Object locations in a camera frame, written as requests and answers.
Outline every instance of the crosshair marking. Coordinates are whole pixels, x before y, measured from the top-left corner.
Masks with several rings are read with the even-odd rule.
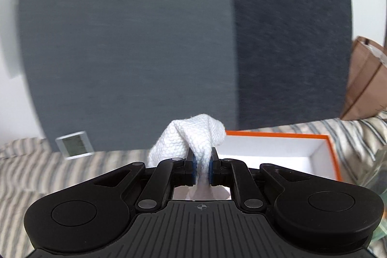
[[[199,210],[205,210],[205,209],[207,209],[208,207],[206,206],[206,205],[204,205],[204,204],[200,204],[199,206],[197,206],[196,208],[198,208]]]

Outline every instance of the dark gray panel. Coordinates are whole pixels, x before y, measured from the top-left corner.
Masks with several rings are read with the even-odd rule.
[[[239,128],[339,117],[351,0],[234,0]]]
[[[170,201],[155,214],[140,214],[117,242],[94,253],[57,258],[372,258],[367,250],[317,255],[280,238],[261,214],[244,214],[233,201]],[[37,250],[29,258],[54,258]]]
[[[51,144],[148,148],[207,113],[237,128],[231,0],[19,0],[21,49]]]

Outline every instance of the circular cap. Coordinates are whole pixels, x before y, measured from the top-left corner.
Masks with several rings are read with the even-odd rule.
[[[259,199],[247,199],[245,201],[245,206],[248,207],[248,208],[260,208],[264,205],[264,203],[262,202],[262,200],[259,200]]]
[[[308,198],[309,204],[319,210],[328,212],[340,212],[350,209],[355,200],[344,192],[316,192]]]
[[[55,222],[63,226],[80,226],[97,215],[97,208],[86,201],[74,200],[61,203],[52,210]]]
[[[152,199],[144,199],[139,202],[139,207],[143,209],[152,209],[157,205],[157,202]]]

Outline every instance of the brown paper bag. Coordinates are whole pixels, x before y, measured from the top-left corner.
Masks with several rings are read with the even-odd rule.
[[[372,117],[387,107],[386,52],[367,38],[353,41],[342,120]]]

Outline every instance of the white cloth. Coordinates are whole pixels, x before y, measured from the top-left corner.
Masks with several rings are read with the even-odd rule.
[[[220,145],[225,137],[224,125],[206,114],[172,121],[150,150],[148,167],[155,167],[165,159],[186,158],[188,149],[191,148],[197,163],[196,185],[188,190],[188,196],[180,194],[178,199],[227,199],[230,196],[227,190],[223,187],[211,187],[208,181],[212,147]]]

